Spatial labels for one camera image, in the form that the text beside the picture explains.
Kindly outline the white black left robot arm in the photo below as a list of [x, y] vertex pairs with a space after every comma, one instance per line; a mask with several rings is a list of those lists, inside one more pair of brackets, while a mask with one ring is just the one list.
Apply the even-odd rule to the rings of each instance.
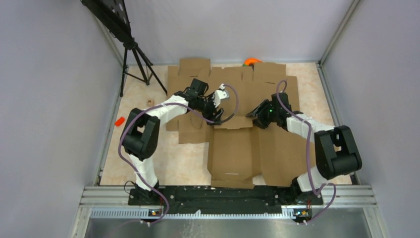
[[155, 204], [159, 197], [152, 156], [158, 147], [161, 126], [188, 112], [195, 113], [208, 125], [224, 122], [221, 119], [224, 110], [220, 104], [229, 98], [227, 85], [222, 83], [217, 90], [206, 95], [208, 88], [207, 83], [194, 78], [189, 87], [175, 92], [166, 101], [145, 110], [131, 110], [118, 149], [128, 154], [129, 158], [124, 161], [134, 169], [135, 188], [147, 205]]

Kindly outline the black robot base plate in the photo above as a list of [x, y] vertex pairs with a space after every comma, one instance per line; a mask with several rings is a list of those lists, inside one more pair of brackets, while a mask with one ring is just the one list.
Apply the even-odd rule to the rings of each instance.
[[256, 185], [251, 189], [211, 186], [159, 186], [157, 192], [130, 189], [130, 206], [157, 206], [169, 214], [277, 214], [282, 206], [321, 205], [321, 198], [295, 188]]

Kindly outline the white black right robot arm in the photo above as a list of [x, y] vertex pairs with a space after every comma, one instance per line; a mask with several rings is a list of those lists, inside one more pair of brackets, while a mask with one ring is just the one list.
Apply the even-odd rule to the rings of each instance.
[[362, 168], [362, 159], [351, 129], [326, 125], [294, 111], [285, 92], [272, 94], [247, 115], [253, 124], [266, 129], [271, 123], [306, 140], [307, 172], [294, 178], [290, 197], [304, 204], [311, 193], [319, 195], [331, 179], [348, 175]]

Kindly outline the brown cardboard box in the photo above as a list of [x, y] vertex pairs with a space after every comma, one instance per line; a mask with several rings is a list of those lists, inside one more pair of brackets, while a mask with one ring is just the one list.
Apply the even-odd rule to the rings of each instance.
[[213, 187], [289, 187], [307, 172], [306, 139], [275, 123], [261, 129], [252, 119], [239, 116], [210, 134], [208, 171]]

